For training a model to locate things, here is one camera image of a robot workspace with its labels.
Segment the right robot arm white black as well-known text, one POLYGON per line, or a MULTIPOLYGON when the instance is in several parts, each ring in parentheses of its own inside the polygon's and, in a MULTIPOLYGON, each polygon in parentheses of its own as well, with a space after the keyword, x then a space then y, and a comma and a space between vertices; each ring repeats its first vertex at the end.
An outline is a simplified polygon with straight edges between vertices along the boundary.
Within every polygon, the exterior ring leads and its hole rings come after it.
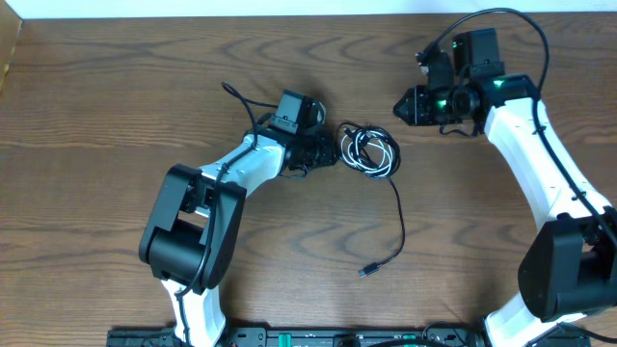
POLYGON ((519 291, 483 320, 477 341, 532 346, 616 305, 616 210, 582 174, 550 125, 539 89, 506 74, 496 30, 432 41, 416 59, 427 78, 393 113, 414 126, 465 120, 504 157, 531 208, 537 235, 518 269, 519 291))

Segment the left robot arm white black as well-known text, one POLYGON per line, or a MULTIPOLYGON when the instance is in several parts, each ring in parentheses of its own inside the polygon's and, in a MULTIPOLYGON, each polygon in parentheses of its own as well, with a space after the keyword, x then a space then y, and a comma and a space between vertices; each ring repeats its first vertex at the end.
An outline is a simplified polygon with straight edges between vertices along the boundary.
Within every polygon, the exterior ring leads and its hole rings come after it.
POLYGON ((326 108, 285 91, 240 145, 212 164, 166 173, 139 245, 139 258, 173 303, 175 346, 214 346, 226 328, 219 284, 230 265, 246 199, 284 171, 336 162, 326 108))

